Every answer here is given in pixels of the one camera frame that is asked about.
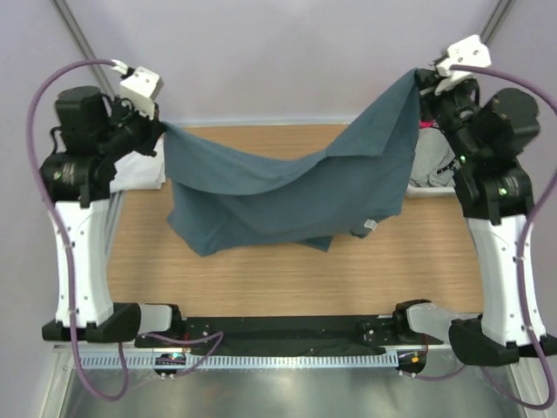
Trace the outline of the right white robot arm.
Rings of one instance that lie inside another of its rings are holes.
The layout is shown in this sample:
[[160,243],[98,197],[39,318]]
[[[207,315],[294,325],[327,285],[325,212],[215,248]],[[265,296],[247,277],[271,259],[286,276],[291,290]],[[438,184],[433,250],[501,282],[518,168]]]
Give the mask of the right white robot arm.
[[470,366],[498,367],[556,353],[537,307],[529,237],[539,200],[518,160],[540,133],[541,92],[521,81],[486,103],[472,78],[452,89],[431,70],[416,75],[421,104],[460,162],[455,192],[480,265],[484,307],[469,316],[429,300],[399,303],[392,332],[411,345],[422,335],[448,343]]

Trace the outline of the blue-grey t-shirt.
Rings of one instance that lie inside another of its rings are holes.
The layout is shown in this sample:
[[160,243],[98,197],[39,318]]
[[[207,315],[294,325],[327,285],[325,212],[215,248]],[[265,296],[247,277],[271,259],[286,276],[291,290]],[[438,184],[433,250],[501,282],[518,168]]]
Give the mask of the blue-grey t-shirt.
[[265,158],[168,125],[169,225],[202,257],[286,242],[326,251],[337,235],[364,238],[401,212],[419,119],[407,72],[327,147],[302,158]]

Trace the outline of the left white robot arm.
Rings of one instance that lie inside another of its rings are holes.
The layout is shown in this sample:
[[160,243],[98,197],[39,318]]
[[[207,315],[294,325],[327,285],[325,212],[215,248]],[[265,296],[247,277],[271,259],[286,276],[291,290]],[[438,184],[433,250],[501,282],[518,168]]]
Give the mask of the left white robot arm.
[[116,163],[138,152],[155,156],[164,131],[157,89],[123,87],[111,98],[94,86],[62,91],[55,102],[59,124],[50,130],[55,148],[40,167],[54,205],[58,303],[42,328],[47,341],[119,343],[154,333],[167,348],[185,337],[174,307],[112,300],[107,280],[105,223]]

